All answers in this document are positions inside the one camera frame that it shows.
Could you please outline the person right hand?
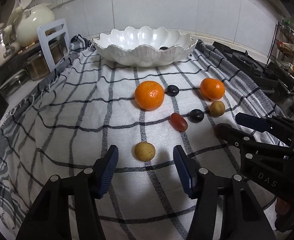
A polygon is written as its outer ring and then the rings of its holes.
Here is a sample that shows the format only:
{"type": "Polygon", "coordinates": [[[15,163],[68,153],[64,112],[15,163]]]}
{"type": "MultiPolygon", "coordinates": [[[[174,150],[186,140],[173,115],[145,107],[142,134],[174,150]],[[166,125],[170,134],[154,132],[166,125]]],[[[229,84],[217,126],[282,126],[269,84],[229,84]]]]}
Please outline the person right hand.
{"type": "Polygon", "coordinates": [[[276,205],[275,205],[276,217],[277,218],[285,217],[286,219],[293,219],[294,212],[292,207],[293,206],[291,206],[291,204],[285,202],[284,200],[278,197],[276,199],[276,205]]]}

